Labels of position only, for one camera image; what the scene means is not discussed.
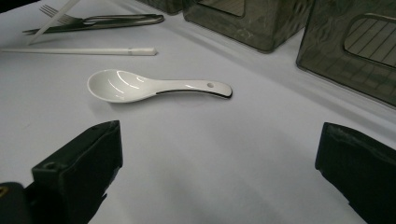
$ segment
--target white tablecloth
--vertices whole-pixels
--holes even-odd
[[[42,0],[0,14],[0,48],[26,48],[48,18]],[[157,13],[134,0],[81,0],[69,14]],[[395,110],[295,65],[303,32],[274,53],[183,15],[160,24],[42,35],[31,48],[143,48],[154,57],[0,53],[0,182],[30,169],[89,127],[118,119],[124,165],[91,223],[364,223],[314,167],[323,122],[396,148]],[[94,98],[88,77],[117,68],[162,79],[211,79],[231,100],[173,93],[132,104]]]

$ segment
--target plastic box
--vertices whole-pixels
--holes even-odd
[[[396,105],[396,1],[316,0],[298,66]]]
[[[183,16],[262,52],[305,27],[313,0],[183,0]]]
[[[175,15],[182,10],[182,0],[137,0],[166,14]]]

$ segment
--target chopstick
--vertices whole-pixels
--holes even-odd
[[[55,16],[49,19],[49,21],[43,27],[41,27],[37,33],[35,33],[35,35],[27,42],[27,45],[32,44],[40,35],[44,34],[44,32],[46,32],[46,30],[48,30],[53,23],[60,19],[62,15],[64,15],[77,2],[79,2],[79,0],[69,0]]]
[[[158,51],[155,48],[136,48],[136,49],[133,49],[133,48],[128,48],[128,49],[0,49],[0,52],[130,55],[130,56],[154,56],[158,53]]]

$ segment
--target fork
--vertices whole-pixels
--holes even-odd
[[[49,17],[53,17],[58,13],[58,10],[50,7],[48,5],[44,5],[43,7],[40,8],[40,11],[42,11],[44,14],[46,14]],[[85,21],[90,21],[90,22],[95,22],[95,21],[103,21],[103,20],[130,20],[130,19],[144,19],[147,17],[152,17],[156,16],[155,14],[141,14],[141,15],[108,15],[108,16],[93,16],[93,17],[88,17],[85,19],[82,18],[76,18],[69,16],[67,14],[64,14],[58,22],[69,25],[69,24],[76,24],[76,23],[83,23]]]

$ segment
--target spoon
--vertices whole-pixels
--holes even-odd
[[[110,103],[130,103],[175,91],[198,91],[227,99],[233,95],[229,85],[217,81],[159,80],[116,69],[93,74],[87,85],[92,95]]]

